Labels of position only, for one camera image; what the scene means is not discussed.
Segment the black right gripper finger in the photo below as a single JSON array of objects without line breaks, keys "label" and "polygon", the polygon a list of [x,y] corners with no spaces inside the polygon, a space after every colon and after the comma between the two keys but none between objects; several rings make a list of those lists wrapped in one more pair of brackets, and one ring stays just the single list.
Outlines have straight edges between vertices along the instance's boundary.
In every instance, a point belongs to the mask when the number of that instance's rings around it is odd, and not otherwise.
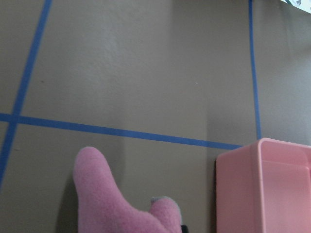
[{"label": "black right gripper finger", "polygon": [[189,233],[188,227],[186,225],[181,225],[182,233]]}]

